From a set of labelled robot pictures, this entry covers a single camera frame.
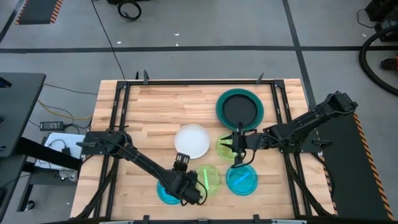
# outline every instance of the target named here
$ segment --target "wooden table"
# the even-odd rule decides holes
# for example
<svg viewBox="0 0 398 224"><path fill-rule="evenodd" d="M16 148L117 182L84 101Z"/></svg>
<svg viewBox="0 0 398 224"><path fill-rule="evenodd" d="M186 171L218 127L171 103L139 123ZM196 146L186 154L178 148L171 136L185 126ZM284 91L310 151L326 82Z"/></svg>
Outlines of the wooden table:
<svg viewBox="0 0 398 224"><path fill-rule="evenodd" d="M299 79L286 79L286 91L293 119L307 112L307 104ZM109 126L117 81L102 81L92 122L92 131L104 131ZM231 132L218 120L215 104L218 97L231 88L245 88L254 92L264 105L264 118L257 127L277 123L271 88L265 85L175 85L175 86L132 86L126 116L126 128L134 145L146 156L166 169L171 169L176 150L174 135L185 124L199 124L211 136L208 152L199 159L192 159L188 169L203 164L212 164L220 172L221 185L215 195L209 196L202 206L166 205L157 196L157 180L138 168L132 162L121 160L118 169L112 220L142 220L150 215L151 220L207 219L252 219L293 218L293 210L287 183L283 155L277 149L257 151L252 163L259 185L249 196L233 194L225 184L225 173L231 161L221 158L216 150L216 140ZM121 94L119 107L122 105ZM280 91L278 99L282 102ZM330 213L334 212L326 183L323 166L311 155L302 154L302 165L307 186ZM98 188L103 156L93 156L81 168L71 217L78 215ZM301 193L298 187L300 210L304 214ZM106 206L105 192L101 214Z"/></svg>

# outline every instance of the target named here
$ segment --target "concrete floor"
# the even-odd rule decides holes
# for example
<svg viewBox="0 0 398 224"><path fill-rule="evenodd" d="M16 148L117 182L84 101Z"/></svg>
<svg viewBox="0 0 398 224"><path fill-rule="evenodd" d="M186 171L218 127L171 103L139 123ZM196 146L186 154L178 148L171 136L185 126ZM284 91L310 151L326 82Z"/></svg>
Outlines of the concrete floor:
<svg viewBox="0 0 398 224"><path fill-rule="evenodd" d="M22 1L0 1L0 30ZM374 33L356 22L357 10L366 7L369 0L351 0L350 4L344 0L151 0L140 2L142 17L131 23L122 20L116 6L105 0L95 2L95 6L112 45L127 50L116 53L126 78L134 78L136 71L146 69L151 79L257 78L264 72L264 78L306 80L305 72L302 76L303 64L300 67L293 47L272 51L243 48L160 52L144 52L145 49L140 48L175 47L176 44L179 47L294 46L285 13L287 3L301 46L360 46ZM369 22L365 14L361 15L362 21ZM106 52L109 42L90 0L64 1L57 21L52 25L16 26L13 22L0 41L0 52L4 49L24 49L26 52L38 49L41 52L0 54L2 72L45 73L48 84L90 92L98 90L101 80L122 79L114 55ZM373 45L385 43L375 41ZM91 48L91 52L64 52L72 48ZM48 53L44 49L57 49L61 53ZM93 49L99 49L99 52L92 52ZM378 68L380 60L395 57L395 54L370 52L368 60L377 74L398 86L396 73ZM347 92L358 102L358 116L392 211L397 213L395 130L398 122L395 110L398 109L398 98L378 88L365 76L358 63L358 52L303 52L303 60L316 102L336 90ZM87 116L93 112L96 98L45 86L40 100L65 108L74 116ZM60 118L36 105L30 120L39 123ZM24 132L25 137L37 142L46 135L48 133L40 132L31 124ZM15 212L24 184L25 179L21 179L3 223L43 223L69 217L75 188L66 186L35 186L30 199L36 201L37 207L28 212Z"/></svg>

